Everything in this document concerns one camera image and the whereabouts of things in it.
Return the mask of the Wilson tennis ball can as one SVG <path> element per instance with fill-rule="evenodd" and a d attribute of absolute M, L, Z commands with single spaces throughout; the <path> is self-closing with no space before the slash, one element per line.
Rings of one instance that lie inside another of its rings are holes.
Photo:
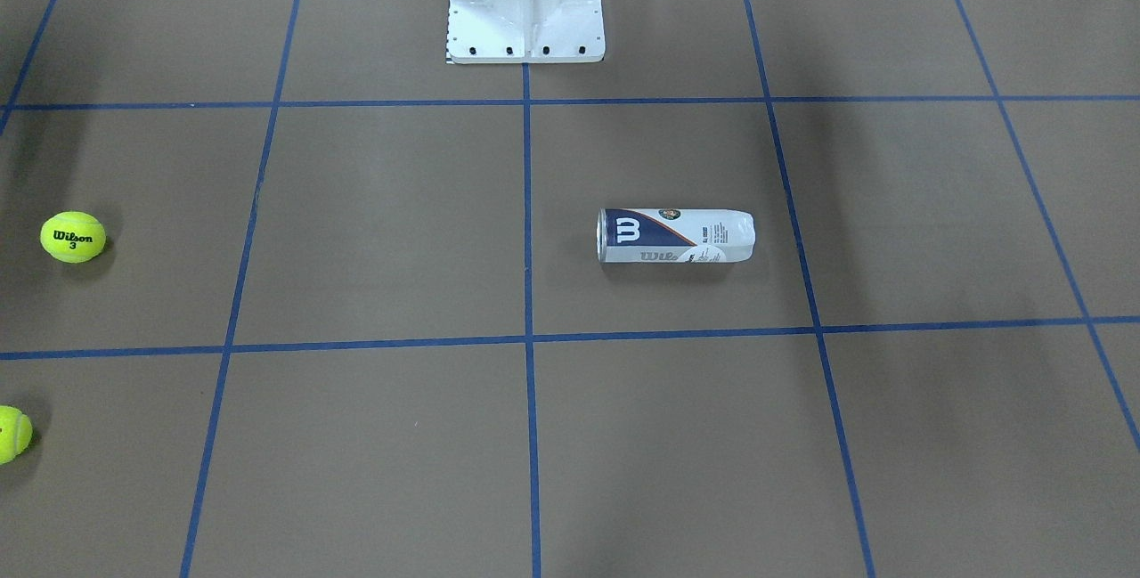
<path fill-rule="evenodd" d="M 600 263 L 738 263 L 756 242 L 742 210 L 603 207 L 596 221 Z"/>

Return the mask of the yellow Wilson 3 tennis ball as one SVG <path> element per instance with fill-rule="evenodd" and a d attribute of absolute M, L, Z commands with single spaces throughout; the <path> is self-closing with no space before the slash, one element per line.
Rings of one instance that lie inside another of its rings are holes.
<path fill-rule="evenodd" d="M 97 217 L 65 210 L 41 226 L 39 241 L 44 253 L 63 263 L 84 263 L 101 254 L 107 233 Z"/>

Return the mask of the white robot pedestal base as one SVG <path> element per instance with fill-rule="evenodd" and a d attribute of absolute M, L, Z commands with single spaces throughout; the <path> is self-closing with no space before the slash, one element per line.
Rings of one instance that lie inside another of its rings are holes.
<path fill-rule="evenodd" d="M 449 0 L 451 64 L 570 64 L 606 58 L 603 0 Z"/>

